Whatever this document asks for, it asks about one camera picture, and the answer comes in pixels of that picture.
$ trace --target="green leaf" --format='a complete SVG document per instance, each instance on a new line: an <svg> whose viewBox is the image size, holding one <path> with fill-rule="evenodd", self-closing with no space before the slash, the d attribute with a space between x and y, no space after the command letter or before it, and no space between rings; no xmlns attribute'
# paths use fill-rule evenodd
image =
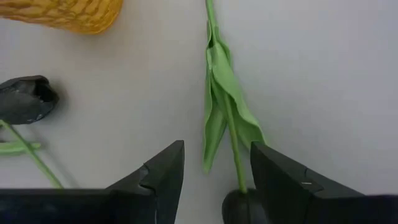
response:
<svg viewBox="0 0 398 224"><path fill-rule="evenodd" d="M220 36L220 28L218 26L215 27L215 36L216 36L216 40L218 43L220 43L220 45L222 46L226 58L228 60L229 66L232 67L232 55L231 55L231 51L229 50L228 45L225 43L225 41L221 38Z"/></svg>
<svg viewBox="0 0 398 224"><path fill-rule="evenodd" d="M206 61L211 62L211 55L206 54ZM206 69L206 88L205 88L205 130L203 134L203 169L209 173L214 158L223 137L226 120L214 96L211 87L211 67L208 63Z"/></svg>
<svg viewBox="0 0 398 224"><path fill-rule="evenodd" d="M242 193L247 192L247 187L245 184L244 178L244 169L241 162L241 158L239 156L239 147L238 147L238 131L239 128L237 123L235 122L236 117L234 116L234 111L236 111L236 104L230 94L223 89L221 85L216 80L216 76L218 72L224 73L223 75L229 75L230 78L234 79L234 75L232 72L231 65L229 64L228 57L224 52L224 47L220 43L215 42L211 48L207 50L207 55L210 55L208 58L211 58L211 90L215 96L217 104L220 106L220 110L222 111L223 116L228 124L229 134L231 137L231 145L234 154L234 162L236 167L236 173L238 175L238 183L239 189Z"/></svg>
<svg viewBox="0 0 398 224"><path fill-rule="evenodd" d="M41 144L33 142L30 144L33 149L40 149ZM25 147L19 142L0 142L0 155L19 155L25 153Z"/></svg>
<svg viewBox="0 0 398 224"><path fill-rule="evenodd" d="M231 65L223 47L216 42L211 51L212 74L215 82L219 84L221 89L232 98L232 110L238 137L247 149L250 149L252 141L260 141L265 143L260 125L257 119L251 114L246 106L238 81L234 77Z"/></svg>

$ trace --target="white background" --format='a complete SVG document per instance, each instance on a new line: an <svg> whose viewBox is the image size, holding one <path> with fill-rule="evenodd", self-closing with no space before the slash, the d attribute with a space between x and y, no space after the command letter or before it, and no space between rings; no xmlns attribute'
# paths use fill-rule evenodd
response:
<svg viewBox="0 0 398 224"><path fill-rule="evenodd" d="M360 192L398 193L398 2L215 6L271 146ZM176 223L222 223L237 184L228 133L212 173L201 171L205 45L203 0L125 0L95 36L0 20L0 81L45 75L59 92L56 111L18 130L45 144L67 187L106 187L184 139ZM0 187L23 186L50 184L28 157L0 158Z"/></svg>

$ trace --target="green stem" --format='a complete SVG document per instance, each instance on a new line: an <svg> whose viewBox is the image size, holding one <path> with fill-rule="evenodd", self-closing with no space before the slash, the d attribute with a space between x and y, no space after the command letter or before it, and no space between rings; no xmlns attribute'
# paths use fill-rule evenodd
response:
<svg viewBox="0 0 398 224"><path fill-rule="evenodd" d="M211 33L213 34L213 38L214 38L215 33L216 33L217 21L216 21L216 16L215 16L214 9L213 9L213 0L206 0L206 9L207 9L207 18L208 18L208 21L210 22Z"/></svg>
<svg viewBox="0 0 398 224"><path fill-rule="evenodd" d="M27 144L26 141L22 138L22 136L15 131L9 124L5 121L0 120L0 125L3 125L6 129L10 130L12 135L18 139L18 141L25 147L26 153L32 158L35 162L36 166L47 176L47 178L51 181L52 185L56 188L62 189L61 182L56 178L53 172L44 164L44 162L36 155L34 149L30 144Z"/></svg>
<svg viewBox="0 0 398 224"><path fill-rule="evenodd" d="M224 101L226 107L226 119L228 123L229 134L231 135L232 151L234 152L236 173L238 175L239 189L242 193L246 194L248 192L248 189L246 188L244 169L241 163L241 157L239 156L238 135L236 134L236 128L232 114L231 98L226 92L224 92Z"/></svg>

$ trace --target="black plastic part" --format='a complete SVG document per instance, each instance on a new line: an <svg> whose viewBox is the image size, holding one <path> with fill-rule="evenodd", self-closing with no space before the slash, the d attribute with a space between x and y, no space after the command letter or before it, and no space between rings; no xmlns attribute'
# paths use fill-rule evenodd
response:
<svg viewBox="0 0 398 224"><path fill-rule="evenodd" d="M258 142L254 182L272 224L398 223L398 196L365 196Z"/></svg>
<svg viewBox="0 0 398 224"><path fill-rule="evenodd" d="M0 190L0 223L173 224L183 167L176 141L107 189Z"/></svg>
<svg viewBox="0 0 398 224"><path fill-rule="evenodd" d="M0 119L9 124L30 124L46 117L58 100L41 75L13 78L0 84Z"/></svg>
<svg viewBox="0 0 398 224"><path fill-rule="evenodd" d="M230 192L223 202L224 224L267 224L260 197L254 189L246 194L239 190Z"/></svg>

